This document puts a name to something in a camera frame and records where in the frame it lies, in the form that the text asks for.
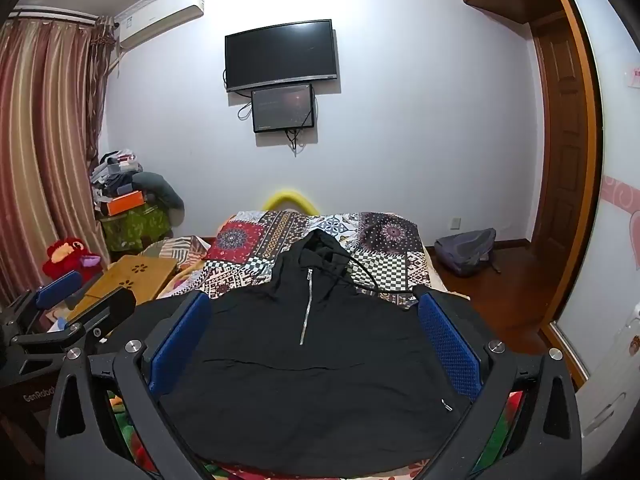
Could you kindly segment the black zip hoodie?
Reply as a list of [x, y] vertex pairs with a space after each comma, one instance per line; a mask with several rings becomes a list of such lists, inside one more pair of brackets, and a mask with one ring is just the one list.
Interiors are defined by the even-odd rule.
[[358, 477], [432, 457], [470, 407], [416, 310], [355, 288], [352, 259], [315, 230], [267, 283], [225, 292], [160, 406], [204, 460]]

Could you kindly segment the red plush toy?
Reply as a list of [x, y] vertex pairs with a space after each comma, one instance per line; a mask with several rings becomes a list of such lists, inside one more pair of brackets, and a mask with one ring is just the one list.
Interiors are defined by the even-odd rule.
[[42, 272], [55, 281], [72, 271], [78, 272], [82, 281], [87, 283], [102, 272], [102, 258], [90, 252], [80, 238], [66, 237], [47, 248], [47, 260], [42, 265]]

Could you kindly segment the bamboo lap desk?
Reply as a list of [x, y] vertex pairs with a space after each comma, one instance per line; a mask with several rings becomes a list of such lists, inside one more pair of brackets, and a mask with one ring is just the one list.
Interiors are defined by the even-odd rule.
[[177, 260], [173, 258], [122, 256], [94, 283], [67, 315], [71, 323], [90, 309], [100, 299], [116, 288], [131, 290], [136, 304], [153, 300], [169, 282], [177, 270]]

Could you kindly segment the green patterned storage box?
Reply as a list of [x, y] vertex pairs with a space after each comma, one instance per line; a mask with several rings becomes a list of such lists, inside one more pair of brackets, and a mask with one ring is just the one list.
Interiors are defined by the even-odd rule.
[[168, 214], [158, 205], [144, 204], [114, 217], [100, 219], [110, 252], [142, 252], [171, 231]]

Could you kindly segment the orange box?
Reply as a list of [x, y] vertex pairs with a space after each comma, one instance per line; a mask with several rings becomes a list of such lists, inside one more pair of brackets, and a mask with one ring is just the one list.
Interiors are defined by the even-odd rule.
[[107, 215], [110, 217], [122, 214], [125, 211], [140, 207], [144, 204], [141, 191], [132, 191], [125, 195], [113, 198], [106, 204]]

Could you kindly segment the dark grey cushion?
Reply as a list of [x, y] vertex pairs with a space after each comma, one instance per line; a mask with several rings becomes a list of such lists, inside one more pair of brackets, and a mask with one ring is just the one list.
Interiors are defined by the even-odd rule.
[[160, 174], [151, 171], [137, 172], [132, 175], [131, 184], [136, 191], [152, 194], [167, 209], [184, 209], [182, 198]]

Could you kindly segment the grey backpack on floor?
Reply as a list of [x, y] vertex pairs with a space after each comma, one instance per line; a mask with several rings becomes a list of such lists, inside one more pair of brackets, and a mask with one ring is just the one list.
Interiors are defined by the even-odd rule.
[[434, 243], [436, 258], [449, 271], [462, 278], [485, 268], [500, 273], [494, 261], [496, 236], [497, 231], [488, 228], [441, 237]]

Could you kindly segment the striped red gold curtain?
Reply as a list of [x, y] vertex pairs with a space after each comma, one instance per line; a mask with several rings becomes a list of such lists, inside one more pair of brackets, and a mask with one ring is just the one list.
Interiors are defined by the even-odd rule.
[[114, 22], [11, 18], [1, 27], [1, 303], [46, 281], [58, 240], [107, 255], [90, 174], [98, 162]]

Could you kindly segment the patchwork patterned bedspread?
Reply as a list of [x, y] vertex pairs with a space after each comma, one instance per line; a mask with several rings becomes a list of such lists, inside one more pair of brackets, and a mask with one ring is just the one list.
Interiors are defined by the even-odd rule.
[[427, 479], [509, 477], [512, 356], [489, 350], [463, 298], [418, 286], [401, 308], [353, 264], [315, 230], [268, 282], [149, 301], [114, 330], [115, 387], [162, 478], [356, 478], [418, 460]]

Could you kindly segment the wooden door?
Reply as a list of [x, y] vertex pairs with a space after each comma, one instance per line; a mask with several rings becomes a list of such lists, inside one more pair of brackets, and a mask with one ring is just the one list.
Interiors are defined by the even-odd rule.
[[537, 27], [535, 39], [546, 118], [546, 166], [535, 247], [542, 260], [564, 266], [576, 235], [586, 180], [585, 85], [566, 18]]

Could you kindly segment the small black wall monitor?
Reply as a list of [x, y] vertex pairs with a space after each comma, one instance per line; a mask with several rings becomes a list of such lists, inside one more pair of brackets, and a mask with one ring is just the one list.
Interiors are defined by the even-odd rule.
[[314, 128], [316, 102], [311, 84], [289, 84], [253, 90], [254, 133]]

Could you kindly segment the white wall air conditioner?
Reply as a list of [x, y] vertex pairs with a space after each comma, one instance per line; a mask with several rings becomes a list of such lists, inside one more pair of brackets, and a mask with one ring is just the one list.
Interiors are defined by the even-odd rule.
[[130, 51], [140, 44], [201, 18], [204, 0], [154, 0], [119, 18], [119, 45]]

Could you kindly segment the large black wall television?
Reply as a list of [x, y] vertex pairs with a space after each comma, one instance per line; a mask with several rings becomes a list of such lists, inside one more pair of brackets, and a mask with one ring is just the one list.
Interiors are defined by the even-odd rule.
[[227, 89], [333, 80], [338, 64], [331, 20], [271, 25], [224, 37]]

